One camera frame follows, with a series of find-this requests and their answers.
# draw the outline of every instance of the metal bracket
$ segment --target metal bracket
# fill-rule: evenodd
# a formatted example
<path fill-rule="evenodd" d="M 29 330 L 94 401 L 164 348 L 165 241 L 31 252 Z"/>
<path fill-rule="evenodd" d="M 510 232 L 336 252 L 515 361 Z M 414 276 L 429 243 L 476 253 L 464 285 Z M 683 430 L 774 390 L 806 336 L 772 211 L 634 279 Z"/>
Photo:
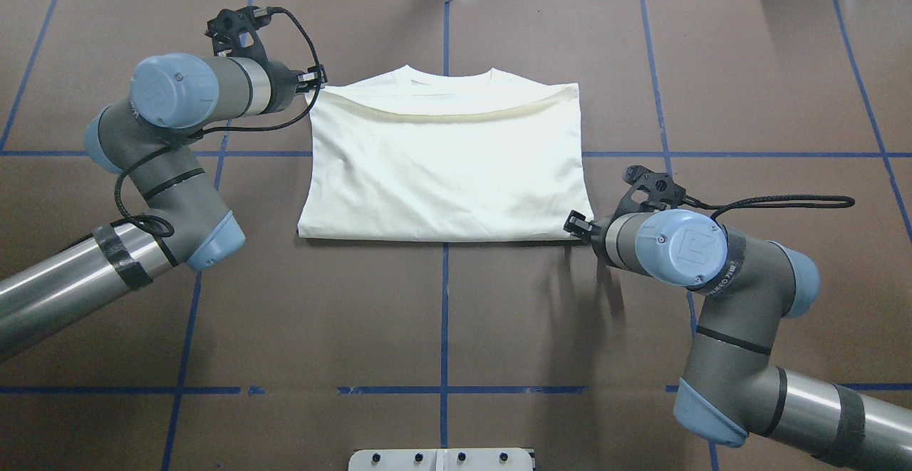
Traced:
<path fill-rule="evenodd" d="M 533 450 L 521 448 L 450 448 L 361 450 L 351 455 L 348 471 L 534 471 Z"/>

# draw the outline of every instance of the white t-shirt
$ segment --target white t-shirt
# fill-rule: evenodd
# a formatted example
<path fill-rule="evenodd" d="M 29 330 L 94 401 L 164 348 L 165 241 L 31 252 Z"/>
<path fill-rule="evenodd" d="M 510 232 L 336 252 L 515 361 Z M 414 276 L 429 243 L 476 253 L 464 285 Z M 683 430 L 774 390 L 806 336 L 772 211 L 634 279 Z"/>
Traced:
<path fill-rule="evenodd" d="M 561 240 L 570 210 L 592 217 L 576 84 L 403 66 L 326 87 L 310 118 L 300 237 Z"/>

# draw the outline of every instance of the cable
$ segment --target cable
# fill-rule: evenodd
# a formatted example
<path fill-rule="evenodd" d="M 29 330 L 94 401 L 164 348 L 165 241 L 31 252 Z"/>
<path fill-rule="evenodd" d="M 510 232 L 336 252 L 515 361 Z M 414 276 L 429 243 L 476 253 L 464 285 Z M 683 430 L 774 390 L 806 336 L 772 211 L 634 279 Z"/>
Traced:
<path fill-rule="evenodd" d="M 299 21 L 297 21 L 297 19 L 294 18 L 294 15 L 291 14 L 291 12 L 289 12 L 288 10 L 286 10 L 284 8 L 269 7 L 266 9 L 270 10 L 270 14 L 280 13 L 280 14 L 284 14 L 285 16 L 287 16 L 288 19 L 291 19 L 292 23 L 294 24 L 294 27 L 297 27 L 297 30 L 299 30 L 301 32 L 301 35 L 304 36 L 304 39 L 307 41 L 307 46 L 309 46 L 309 48 L 310 48 L 310 54 L 311 54 L 311 56 L 313 56 L 313 64 L 316 67 L 316 75 L 317 75 L 317 79 L 319 79 L 319 81 L 317 81 L 316 84 L 321 85 L 323 83 L 323 68 L 322 68 L 322 66 L 320 66 L 320 59 L 317 58 L 317 56 L 316 56 L 316 48 L 314 46 L 314 42 L 313 42 L 313 40 L 310 39 L 310 36 L 307 35 L 307 32 L 304 30 L 304 27 L 301 26 L 301 23 Z M 310 99 L 310 102 L 309 102 L 309 104 L 307 104 L 307 107 L 304 108 L 304 111 L 301 111 L 301 114 L 299 114 L 299 116 L 292 118 L 292 120 L 288 120 L 286 123 L 280 123 L 278 125 L 269 125 L 269 126 L 264 126 L 264 127 L 234 127 L 234 126 L 213 127 L 213 128 L 209 128 L 209 129 L 198 130 L 198 131 L 196 131 L 195 134 L 193 134 L 192 137 L 193 138 L 202 138 L 203 136 L 206 136 L 209 133 L 215 133 L 216 131 L 224 131 L 225 133 L 265 133 L 265 131 L 268 131 L 268 130 L 284 129 L 284 128 L 288 127 L 289 125 L 296 123 L 296 121 L 299 121 L 301 118 L 306 117 L 307 113 L 310 113 L 310 110 L 313 110 L 314 104 L 316 103 L 316 98 L 319 95 L 320 95 L 320 87 L 317 86 L 316 90 L 313 91 L 313 98 Z"/>
<path fill-rule="evenodd" d="M 114 183 L 114 204 L 117 205 L 117 211 L 120 211 L 121 217 L 131 224 L 136 225 L 139 230 L 152 234 L 154 237 L 172 237 L 174 235 L 174 225 L 170 224 L 164 218 L 154 217 L 154 215 L 151 214 L 140 214 L 139 217 L 134 217 L 134 215 L 130 214 L 130 212 L 127 211 L 127 208 L 124 207 L 123 199 L 120 198 L 120 189 L 123 188 L 123 180 L 126 179 L 131 172 L 140 168 L 140 166 L 146 165 L 147 162 L 169 152 L 172 152 L 172 149 L 169 147 L 161 147 L 159 150 L 150 153 L 143 159 L 134 162 L 133 165 L 128 166 L 126 170 L 117 176 L 117 182 Z M 159 228 L 153 226 L 154 224 L 164 227 L 164 230 L 159 230 Z"/>
<path fill-rule="evenodd" d="M 788 207 L 805 207 L 808 209 L 844 209 L 854 205 L 854 198 L 843 195 L 767 195 L 745 198 L 732 204 L 710 205 L 698 201 L 693 196 L 684 197 L 685 205 L 697 209 L 715 210 L 710 218 L 715 220 L 724 212 L 732 209 L 784 209 Z"/>

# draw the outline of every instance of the blue joint cap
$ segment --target blue joint cap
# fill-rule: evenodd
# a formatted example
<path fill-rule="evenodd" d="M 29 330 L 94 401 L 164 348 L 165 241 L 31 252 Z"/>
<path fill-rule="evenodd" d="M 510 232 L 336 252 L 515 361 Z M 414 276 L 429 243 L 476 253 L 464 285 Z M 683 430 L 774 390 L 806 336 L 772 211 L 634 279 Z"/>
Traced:
<path fill-rule="evenodd" d="M 245 240 L 247 238 L 244 237 L 241 225 L 237 224 L 234 213 L 228 211 L 225 218 L 222 218 L 222 221 L 206 237 L 201 246 L 187 259 L 187 264 L 193 271 L 208 269 L 213 264 L 237 252 L 244 246 Z"/>
<path fill-rule="evenodd" d="M 811 260 L 811 257 L 805 256 L 801 252 L 795 252 L 791 248 L 783 247 L 776 241 L 770 243 L 776 247 L 782 248 L 782 252 L 789 258 L 792 264 L 792 272 L 795 275 L 795 300 L 792 302 L 792 308 L 785 313 L 784 318 L 798 318 L 805 312 L 810 311 L 814 300 L 820 294 L 820 271 L 817 270 L 817 264 Z"/>
<path fill-rule="evenodd" d="M 105 171 L 120 175 L 123 170 L 108 159 L 107 154 L 101 149 L 101 140 L 98 139 L 98 123 L 101 121 L 101 115 L 105 114 L 108 108 L 101 110 L 101 113 L 92 118 L 92 121 L 85 127 L 85 134 L 82 136 L 82 146 L 85 147 L 85 152 L 94 160 L 96 165 L 101 166 Z"/>
<path fill-rule="evenodd" d="M 205 121 L 219 100 L 219 81 L 201 58 L 172 53 L 143 59 L 130 79 L 130 102 L 150 123 L 186 129 Z"/>
<path fill-rule="evenodd" d="M 636 232 L 636 259 L 656 279 L 698 286 L 719 273 L 727 240 L 719 225 L 699 212 L 668 209 L 649 217 Z"/>
<path fill-rule="evenodd" d="M 684 379 L 680 379 L 674 412 L 681 426 L 717 445 L 739 448 L 747 439 L 746 430 L 719 412 Z"/>

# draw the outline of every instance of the robotic arm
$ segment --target robotic arm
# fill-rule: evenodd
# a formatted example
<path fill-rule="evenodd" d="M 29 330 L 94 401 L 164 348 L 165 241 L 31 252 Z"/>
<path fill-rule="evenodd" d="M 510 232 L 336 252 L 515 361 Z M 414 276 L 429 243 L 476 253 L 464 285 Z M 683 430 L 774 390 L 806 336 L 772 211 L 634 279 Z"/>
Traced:
<path fill-rule="evenodd" d="M 305 36 L 315 66 L 290 71 L 269 60 L 257 29 L 286 14 Z M 209 20 L 211 58 L 168 54 L 136 66 L 130 95 L 101 111 L 85 130 L 92 160 L 118 174 L 115 201 L 123 220 L 95 228 L 81 243 L 0 282 L 0 360 L 48 338 L 112 300 L 187 263 L 201 271 L 235 253 L 244 233 L 188 144 L 216 120 L 276 113 L 295 95 L 313 91 L 326 72 L 313 43 L 284 8 L 222 10 Z M 253 42 L 244 46 L 245 37 Z M 130 177 L 150 210 L 134 217 L 120 201 Z"/>
<path fill-rule="evenodd" d="M 779 320 L 817 298 L 814 262 L 677 209 L 690 197 L 665 173 L 632 166 L 625 181 L 630 191 L 612 218 L 587 222 L 571 212 L 564 229 L 609 266 L 706 298 L 675 419 L 720 445 L 739 447 L 758 433 L 835 467 L 912 469 L 912 412 L 769 365 Z M 634 202 L 636 191 L 648 200 Z"/>

